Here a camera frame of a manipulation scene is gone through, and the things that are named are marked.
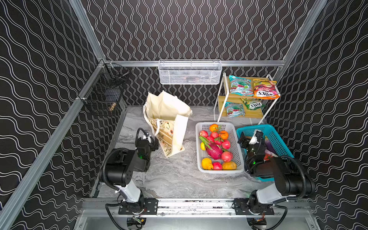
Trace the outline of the cream canvas grocery bag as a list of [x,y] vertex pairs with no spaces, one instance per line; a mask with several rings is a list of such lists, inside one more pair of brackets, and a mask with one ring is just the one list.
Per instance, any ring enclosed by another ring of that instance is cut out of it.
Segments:
[[185,150],[183,146],[192,109],[177,96],[165,91],[159,95],[148,93],[143,115],[166,158]]

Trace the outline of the pink dragon fruit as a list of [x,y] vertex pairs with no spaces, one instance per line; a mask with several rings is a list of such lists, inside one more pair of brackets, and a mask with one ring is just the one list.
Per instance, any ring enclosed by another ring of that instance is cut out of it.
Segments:
[[205,144],[206,152],[209,157],[213,158],[214,160],[219,160],[221,158],[223,150],[218,145],[201,136],[199,136],[199,139]]

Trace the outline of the orange tangerine with leaves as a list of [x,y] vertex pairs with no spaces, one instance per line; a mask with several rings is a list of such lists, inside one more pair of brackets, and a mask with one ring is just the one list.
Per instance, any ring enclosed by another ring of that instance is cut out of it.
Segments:
[[220,126],[218,124],[212,124],[209,127],[211,133],[219,132]]

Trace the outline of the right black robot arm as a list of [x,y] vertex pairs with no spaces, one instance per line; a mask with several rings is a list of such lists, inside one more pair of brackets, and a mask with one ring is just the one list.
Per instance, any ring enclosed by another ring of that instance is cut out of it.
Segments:
[[262,131],[257,129],[252,136],[241,132],[238,143],[246,152],[246,172],[252,177],[274,180],[273,184],[252,192],[251,207],[301,199],[314,193],[315,184],[299,160],[277,152],[277,146]]

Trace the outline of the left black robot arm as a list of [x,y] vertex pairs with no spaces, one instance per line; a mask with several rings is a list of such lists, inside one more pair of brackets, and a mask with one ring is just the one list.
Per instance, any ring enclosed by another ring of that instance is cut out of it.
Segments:
[[151,153],[159,148],[157,138],[136,139],[136,148],[113,149],[105,158],[99,172],[99,180],[119,193],[128,203],[138,203],[141,190],[132,181],[134,172],[147,172]]

